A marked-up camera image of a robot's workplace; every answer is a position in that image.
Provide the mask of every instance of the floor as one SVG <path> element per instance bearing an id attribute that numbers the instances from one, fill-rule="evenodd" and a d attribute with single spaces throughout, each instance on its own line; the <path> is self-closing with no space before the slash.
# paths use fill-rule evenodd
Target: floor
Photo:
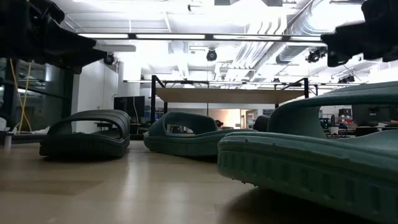
<path id="1" fill-rule="evenodd" d="M 0 149 L 0 223 L 365 223 L 224 178 L 213 160 L 129 148 L 113 161 L 52 161 L 38 144 Z"/>

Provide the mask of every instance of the green slide sandal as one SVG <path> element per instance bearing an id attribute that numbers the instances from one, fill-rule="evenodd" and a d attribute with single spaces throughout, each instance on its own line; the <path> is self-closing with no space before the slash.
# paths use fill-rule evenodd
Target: green slide sandal
<path id="1" fill-rule="evenodd" d="M 167 125 L 184 126 L 193 134 L 175 134 L 166 131 Z M 217 144 L 226 134 L 247 130 L 217 130 L 213 118 L 178 111 L 168 112 L 144 134 L 145 146 L 154 152 L 175 156 L 217 156 Z"/>
<path id="2" fill-rule="evenodd" d="M 269 133 L 218 144 L 221 175 L 381 223 L 398 223 L 398 130 L 327 139 L 326 105 L 398 105 L 398 82 L 352 86 L 277 108 Z"/>

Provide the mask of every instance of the ceiling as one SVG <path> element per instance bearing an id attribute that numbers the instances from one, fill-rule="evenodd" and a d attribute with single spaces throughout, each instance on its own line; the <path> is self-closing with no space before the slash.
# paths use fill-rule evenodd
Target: ceiling
<path id="1" fill-rule="evenodd" d="M 62 27 L 78 33 L 319 35 L 345 22 L 363 19 L 360 5 L 331 5 L 328 0 L 284 0 L 282 7 L 267 6 L 261 0 L 240 0 L 229 6 L 220 6 L 223 0 L 52 1 L 66 14 Z M 312 4 L 308 9 L 292 21 L 309 2 Z M 378 62 L 366 62 L 360 57 L 337 68 L 328 68 L 325 58 L 308 63 L 305 61 L 308 50 L 315 48 L 308 45 L 184 41 L 176 48 L 172 41 L 165 40 L 99 40 L 98 45 L 133 45 L 136 51 L 131 53 L 139 61 L 144 77 L 158 74 L 169 80 L 178 78 L 179 74 L 180 78 L 189 80 L 212 77 L 215 80 L 270 82 L 279 78 L 282 82 L 294 82 L 309 77 L 313 82 L 336 83 L 339 78 L 352 73 L 366 77 L 378 65 Z M 216 61 L 206 60 L 208 49 L 216 50 Z M 288 63 L 274 60 L 281 52 L 289 50 L 291 59 Z"/>

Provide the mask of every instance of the wooden shelf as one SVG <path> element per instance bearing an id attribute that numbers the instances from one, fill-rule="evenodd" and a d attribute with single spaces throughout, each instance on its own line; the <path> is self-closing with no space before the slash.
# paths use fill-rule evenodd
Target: wooden shelf
<path id="1" fill-rule="evenodd" d="M 279 104 L 304 95 L 302 90 L 226 90 L 207 88 L 156 88 L 168 103 L 258 103 Z"/>

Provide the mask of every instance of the yellow cable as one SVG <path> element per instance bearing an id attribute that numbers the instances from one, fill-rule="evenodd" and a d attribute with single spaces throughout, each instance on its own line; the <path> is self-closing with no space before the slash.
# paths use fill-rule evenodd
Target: yellow cable
<path id="1" fill-rule="evenodd" d="M 10 64 L 11 64 L 11 73 L 12 73 L 12 77 L 14 78 L 14 87 L 15 87 L 15 90 L 17 91 L 17 94 L 18 94 L 18 83 L 17 83 L 17 80 L 16 80 L 16 78 L 15 78 L 15 71 L 14 71 L 14 66 L 13 66 L 13 64 L 12 64 L 12 59 L 10 59 Z M 19 103 L 20 103 L 21 106 L 22 106 L 22 100 L 21 100 L 21 98 L 18 97 L 18 99 L 19 99 Z M 32 131 L 32 128 L 30 127 L 29 120 L 28 120 L 27 117 L 26 117 L 26 114 L 24 114 L 24 118 L 26 119 L 26 123 L 27 123 L 27 125 L 29 126 L 29 130 Z"/>
<path id="2" fill-rule="evenodd" d="M 26 105 L 26 98 L 27 98 L 27 87 L 29 86 L 29 77 L 30 77 L 30 70 L 32 69 L 32 62 L 29 63 L 29 69 L 27 71 L 27 79 L 26 79 L 26 86 L 25 86 L 25 96 L 24 96 L 24 104 L 22 105 L 22 114 L 21 114 L 21 121 L 19 123 L 18 133 L 21 133 L 22 124 L 24 123 L 24 116 L 25 116 L 25 105 Z"/>

